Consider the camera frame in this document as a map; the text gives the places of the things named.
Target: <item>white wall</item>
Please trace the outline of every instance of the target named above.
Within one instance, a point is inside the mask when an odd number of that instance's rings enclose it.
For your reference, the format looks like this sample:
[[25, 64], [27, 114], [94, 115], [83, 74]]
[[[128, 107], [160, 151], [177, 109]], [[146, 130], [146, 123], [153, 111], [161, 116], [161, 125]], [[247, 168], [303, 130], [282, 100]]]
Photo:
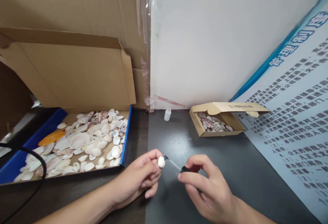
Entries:
[[186, 108], [228, 101], [317, 2], [151, 1], [151, 96]]

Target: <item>small plastic bottle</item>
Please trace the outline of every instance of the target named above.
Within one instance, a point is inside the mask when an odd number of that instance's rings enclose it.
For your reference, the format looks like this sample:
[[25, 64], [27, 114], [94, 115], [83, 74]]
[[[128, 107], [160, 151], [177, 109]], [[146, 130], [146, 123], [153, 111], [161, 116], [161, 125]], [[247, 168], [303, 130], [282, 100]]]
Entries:
[[168, 122], [170, 120], [170, 117], [171, 117], [171, 108], [167, 108], [165, 111], [164, 120]]

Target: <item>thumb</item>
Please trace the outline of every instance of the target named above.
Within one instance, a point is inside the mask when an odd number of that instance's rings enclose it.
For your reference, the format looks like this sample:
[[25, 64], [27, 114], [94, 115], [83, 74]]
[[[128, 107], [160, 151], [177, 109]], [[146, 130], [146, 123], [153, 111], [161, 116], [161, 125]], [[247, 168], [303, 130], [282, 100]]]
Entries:
[[145, 165], [143, 165], [141, 168], [139, 168], [138, 175], [142, 177], [142, 180], [145, 179], [148, 175], [151, 173], [155, 173], [160, 167], [157, 163], [148, 162]]

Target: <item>hand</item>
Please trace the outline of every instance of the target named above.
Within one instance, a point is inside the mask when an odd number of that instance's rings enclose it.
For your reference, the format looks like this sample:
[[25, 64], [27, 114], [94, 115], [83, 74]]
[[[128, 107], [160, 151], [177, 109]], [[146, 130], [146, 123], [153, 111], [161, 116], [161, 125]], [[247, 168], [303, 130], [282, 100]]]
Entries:
[[162, 171], [157, 164], [160, 156], [163, 154], [158, 149], [143, 154], [110, 182], [111, 187], [115, 188], [114, 209], [127, 206], [149, 187], [145, 198], [156, 194]]
[[[186, 167], [192, 172], [178, 175], [198, 212], [213, 223], [236, 223], [236, 198], [232, 195], [221, 171], [206, 155], [191, 156]], [[203, 169], [208, 178], [197, 172]]]

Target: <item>black cable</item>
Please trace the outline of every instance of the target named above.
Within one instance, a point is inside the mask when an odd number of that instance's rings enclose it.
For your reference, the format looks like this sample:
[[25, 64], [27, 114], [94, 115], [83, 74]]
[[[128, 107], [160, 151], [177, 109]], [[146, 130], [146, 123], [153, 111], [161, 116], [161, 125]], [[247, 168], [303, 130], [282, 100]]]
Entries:
[[10, 149], [12, 149], [14, 151], [20, 150], [20, 151], [24, 151], [24, 152], [27, 152], [29, 154], [32, 154], [33, 156], [35, 156], [41, 162], [42, 168], [43, 168], [43, 175], [42, 175], [42, 178], [40, 180], [39, 186], [36, 188], [36, 190], [34, 191], [34, 193], [18, 209], [16, 209], [3, 222], [1, 222], [1, 224], [4, 224], [7, 221], [9, 221], [15, 214], [17, 214], [18, 211], [20, 211], [32, 199], [32, 197], [34, 197], [36, 195], [36, 193], [39, 191], [40, 187], [42, 186], [42, 184], [44, 183], [44, 180], [45, 180], [45, 176], [46, 176], [46, 173], [47, 173], [47, 166], [46, 166], [46, 163], [43, 160], [43, 158], [38, 153], [36, 153], [36, 152], [34, 152], [34, 151], [30, 150], [30, 149], [27, 149], [27, 148], [21, 147], [21, 146], [11, 146], [11, 145], [4, 144], [4, 143], [0, 143], [0, 147], [10, 148]]

